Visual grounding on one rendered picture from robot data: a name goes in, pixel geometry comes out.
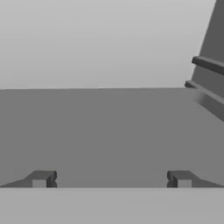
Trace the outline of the grey toaster oven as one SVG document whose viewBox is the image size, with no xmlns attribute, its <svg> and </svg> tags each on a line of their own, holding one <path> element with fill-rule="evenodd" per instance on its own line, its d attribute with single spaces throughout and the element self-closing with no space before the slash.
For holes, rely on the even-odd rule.
<svg viewBox="0 0 224 224">
<path fill-rule="evenodd" d="M 224 0 L 215 0 L 198 56 L 224 62 Z M 195 65 L 185 87 L 194 88 L 195 101 L 224 122 L 224 75 Z"/>
</svg>

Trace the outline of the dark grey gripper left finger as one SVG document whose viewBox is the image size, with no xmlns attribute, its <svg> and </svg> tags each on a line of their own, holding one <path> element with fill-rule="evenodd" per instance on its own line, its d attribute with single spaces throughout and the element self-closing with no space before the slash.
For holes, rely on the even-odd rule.
<svg viewBox="0 0 224 224">
<path fill-rule="evenodd" d="M 25 178 L 20 180 L 1 185 L 1 188 L 32 188 L 32 187 L 44 187 L 44 188 L 57 188 L 57 172 L 56 171 L 33 171 Z"/>
</svg>

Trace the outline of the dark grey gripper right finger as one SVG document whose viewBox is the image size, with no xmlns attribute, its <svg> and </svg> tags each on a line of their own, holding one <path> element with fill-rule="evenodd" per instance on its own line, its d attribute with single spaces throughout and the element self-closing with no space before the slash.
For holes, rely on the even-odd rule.
<svg viewBox="0 0 224 224">
<path fill-rule="evenodd" d="M 224 185 L 219 185 L 204 179 L 199 178 L 191 171 L 168 171 L 167 172 L 167 186 L 168 187 L 220 187 L 224 188 Z"/>
</svg>

